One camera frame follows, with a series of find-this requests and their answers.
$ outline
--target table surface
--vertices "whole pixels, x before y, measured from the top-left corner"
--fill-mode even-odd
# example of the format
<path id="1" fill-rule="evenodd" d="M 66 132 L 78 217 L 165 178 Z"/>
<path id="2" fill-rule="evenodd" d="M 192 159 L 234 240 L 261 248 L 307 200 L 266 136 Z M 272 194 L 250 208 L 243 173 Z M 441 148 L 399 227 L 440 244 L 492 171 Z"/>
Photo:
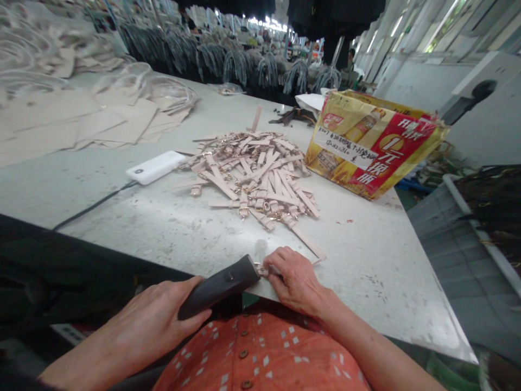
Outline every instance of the table surface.
<path id="1" fill-rule="evenodd" d="M 100 75 L 75 78 L 89 86 Z M 285 133 L 303 151 L 313 128 L 268 124 L 274 109 L 288 106 L 249 96 L 224 97 L 208 86 L 181 80 L 201 100 L 183 123 L 157 144 L 127 150 L 86 148 L 61 151 L 0 169 L 0 213 L 44 228 L 83 210 L 129 181 L 125 170 L 168 150 L 195 150 L 192 139 L 250 127 L 257 105 L 263 113 L 258 129 Z M 192 198 L 190 188 L 175 183 L 195 179 L 192 172 L 172 172 L 148 186 L 136 186 L 111 199 L 60 232 L 121 253 L 210 276 L 250 254 L 256 262 L 288 245 L 316 257 L 283 224 L 267 232 L 252 216 L 237 210 L 210 209 L 211 199 L 227 199 L 204 187 Z M 302 217 L 298 227 L 327 255 L 315 267 L 321 283 L 376 330 L 446 355 L 475 362 L 467 338 L 450 307 L 394 189 L 369 202 L 316 174 L 298 179 L 312 189 L 320 219 Z M 249 292 L 276 300 L 262 280 Z"/>

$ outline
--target white label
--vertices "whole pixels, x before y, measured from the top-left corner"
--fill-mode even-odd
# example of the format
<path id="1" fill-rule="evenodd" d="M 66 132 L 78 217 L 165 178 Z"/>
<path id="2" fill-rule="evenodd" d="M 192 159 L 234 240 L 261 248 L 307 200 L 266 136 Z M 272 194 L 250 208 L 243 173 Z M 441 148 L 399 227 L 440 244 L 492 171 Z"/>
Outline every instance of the white label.
<path id="1" fill-rule="evenodd" d="M 362 147 L 323 127 L 319 127 L 313 142 L 364 170 L 368 169 L 371 163 L 378 157 L 376 152 Z"/>

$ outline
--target yellow cardboard box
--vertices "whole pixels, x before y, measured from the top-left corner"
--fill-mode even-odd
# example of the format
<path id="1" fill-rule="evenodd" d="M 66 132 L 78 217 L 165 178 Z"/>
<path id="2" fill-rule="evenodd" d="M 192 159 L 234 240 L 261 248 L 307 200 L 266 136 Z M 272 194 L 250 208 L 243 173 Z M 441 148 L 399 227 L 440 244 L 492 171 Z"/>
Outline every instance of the yellow cardboard box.
<path id="1" fill-rule="evenodd" d="M 378 199 L 428 156 L 449 128 L 430 114 L 355 91 L 328 96 L 306 153 L 312 171 Z"/>

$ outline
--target wall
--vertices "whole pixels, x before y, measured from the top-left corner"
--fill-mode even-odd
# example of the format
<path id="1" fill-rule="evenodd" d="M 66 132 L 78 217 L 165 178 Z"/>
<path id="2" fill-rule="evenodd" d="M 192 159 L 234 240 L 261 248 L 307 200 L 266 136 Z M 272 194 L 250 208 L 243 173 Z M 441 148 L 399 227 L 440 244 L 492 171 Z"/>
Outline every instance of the wall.
<path id="1" fill-rule="evenodd" d="M 405 61 L 382 97 L 422 110 L 440 109 L 473 65 Z M 447 141 L 475 167 L 521 163 L 521 74 L 454 124 Z"/>
<path id="2" fill-rule="evenodd" d="M 426 111 L 439 110 L 473 68 L 405 61 L 383 98 Z"/>
<path id="3" fill-rule="evenodd" d="M 521 73 L 467 112 L 447 141 L 477 166 L 521 163 Z"/>

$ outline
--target woman's right hand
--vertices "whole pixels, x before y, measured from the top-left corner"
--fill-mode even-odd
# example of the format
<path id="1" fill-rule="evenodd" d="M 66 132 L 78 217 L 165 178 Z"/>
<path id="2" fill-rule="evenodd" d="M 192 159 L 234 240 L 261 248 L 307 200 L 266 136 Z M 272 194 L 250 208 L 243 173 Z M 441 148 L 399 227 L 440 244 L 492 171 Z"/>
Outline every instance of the woman's right hand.
<path id="1" fill-rule="evenodd" d="M 328 307 L 328 299 L 335 297 L 319 283 L 309 259 L 289 247 L 276 249 L 264 259 L 263 266 L 281 303 L 296 312 L 318 318 Z M 281 274 L 275 274 L 272 266 Z"/>

